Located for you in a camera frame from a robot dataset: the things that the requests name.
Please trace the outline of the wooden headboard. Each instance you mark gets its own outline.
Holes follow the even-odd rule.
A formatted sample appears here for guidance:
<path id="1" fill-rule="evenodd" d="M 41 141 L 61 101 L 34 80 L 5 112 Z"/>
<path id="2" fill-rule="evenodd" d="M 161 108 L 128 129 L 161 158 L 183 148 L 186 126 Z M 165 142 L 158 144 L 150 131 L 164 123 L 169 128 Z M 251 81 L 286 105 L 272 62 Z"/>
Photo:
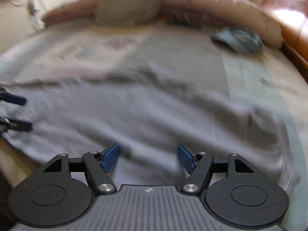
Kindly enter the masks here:
<path id="1" fill-rule="evenodd" d="M 279 21 L 281 51 L 307 80 L 307 0 L 261 0 L 259 5 Z"/>

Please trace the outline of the grey printed garment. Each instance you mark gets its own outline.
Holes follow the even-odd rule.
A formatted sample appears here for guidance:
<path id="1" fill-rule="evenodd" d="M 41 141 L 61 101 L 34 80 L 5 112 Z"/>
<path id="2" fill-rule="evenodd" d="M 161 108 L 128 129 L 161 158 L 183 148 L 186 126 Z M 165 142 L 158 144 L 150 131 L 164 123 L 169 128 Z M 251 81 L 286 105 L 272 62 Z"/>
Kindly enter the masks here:
<path id="1" fill-rule="evenodd" d="M 121 155 L 111 173 L 116 185 L 178 185 L 186 177 L 177 160 L 183 144 L 219 159 L 237 153 L 285 191 L 300 179 L 282 119 L 195 87 L 155 63 L 87 79 L 16 84 L 12 92 L 27 105 L 3 104 L 1 115 L 33 128 L 5 139 L 39 163 L 118 143 Z"/>

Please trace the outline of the patterned bed sheet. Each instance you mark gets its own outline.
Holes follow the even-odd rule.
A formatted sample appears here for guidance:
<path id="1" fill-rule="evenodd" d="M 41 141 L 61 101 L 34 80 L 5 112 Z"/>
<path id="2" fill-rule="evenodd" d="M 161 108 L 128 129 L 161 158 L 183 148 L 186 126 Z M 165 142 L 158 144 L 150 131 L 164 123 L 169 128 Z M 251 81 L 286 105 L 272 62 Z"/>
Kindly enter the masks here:
<path id="1" fill-rule="evenodd" d="M 307 227 L 307 83 L 279 50 L 264 47 L 258 55 L 236 55 L 211 42 L 214 32 L 213 27 L 192 29 L 166 23 L 134 28 L 104 28 L 93 20 L 58 24 L 1 55 L 1 85 L 13 93 L 16 84 L 87 79 L 155 63 L 195 87 L 270 111 L 285 122 L 300 174 L 287 191 L 290 207 L 284 227 L 303 230 Z M 33 171 L 36 164 L 44 164 L 20 152 L 21 160 L 15 165 L 7 165 L 7 159 L 2 162 L 13 185 L 27 176 L 18 168 L 28 165 Z"/>

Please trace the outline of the blue cap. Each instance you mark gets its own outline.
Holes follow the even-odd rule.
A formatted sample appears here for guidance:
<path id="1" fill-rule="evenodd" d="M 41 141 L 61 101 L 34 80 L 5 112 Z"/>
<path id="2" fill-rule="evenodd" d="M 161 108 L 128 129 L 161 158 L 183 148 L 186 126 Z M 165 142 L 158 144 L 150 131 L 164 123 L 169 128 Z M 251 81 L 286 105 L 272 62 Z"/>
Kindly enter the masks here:
<path id="1" fill-rule="evenodd" d="M 221 42 L 240 55 L 258 54 L 263 50 L 263 42 L 260 36 L 249 29 L 225 27 L 210 36 L 213 42 Z"/>

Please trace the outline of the pink rolled quilt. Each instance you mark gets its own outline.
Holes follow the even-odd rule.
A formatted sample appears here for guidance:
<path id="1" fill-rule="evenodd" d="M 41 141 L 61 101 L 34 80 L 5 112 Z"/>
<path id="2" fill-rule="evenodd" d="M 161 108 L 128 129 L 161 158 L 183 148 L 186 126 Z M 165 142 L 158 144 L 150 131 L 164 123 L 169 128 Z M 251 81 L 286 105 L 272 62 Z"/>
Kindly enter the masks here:
<path id="1" fill-rule="evenodd" d="M 92 17 L 100 2 L 79 0 L 65 4 L 45 14 L 46 24 L 59 23 L 81 17 Z M 284 42 L 278 20 L 249 0 L 161 0 L 161 12 L 182 10 L 193 20 L 209 18 L 226 24 L 248 28 L 256 32 L 270 46 L 280 48 Z"/>

